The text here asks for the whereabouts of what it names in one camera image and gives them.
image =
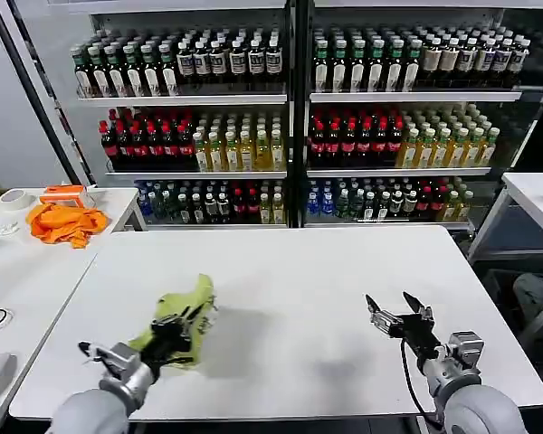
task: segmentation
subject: white desk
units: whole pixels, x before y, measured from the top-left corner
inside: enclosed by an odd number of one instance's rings
[[[26,191],[37,195],[43,189]],[[0,307],[13,314],[0,329],[0,354],[17,358],[14,381],[0,395],[0,425],[53,322],[105,239],[124,226],[133,206],[137,206],[137,193],[136,188],[90,191],[97,207],[109,217],[109,225],[101,234],[90,237],[85,249],[77,250],[68,242],[43,244],[30,234],[24,219],[37,201],[16,212],[4,211],[0,204],[0,226],[16,221],[20,227],[11,235],[0,236]]]
[[[85,364],[77,343],[127,342],[160,296],[187,292],[200,272],[213,278],[220,308],[203,361],[187,372],[164,369],[133,420],[416,413],[400,341],[370,324],[364,299],[367,292],[382,308],[409,313],[403,290],[433,306],[441,340],[462,330],[485,340],[484,383],[519,406],[543,404],[541,380],[448,232],[422,226],[113,234],[10,413],[48,419],[71,394],[96,388],[103,368]],[[433,411],[409,361],[416,393]]]

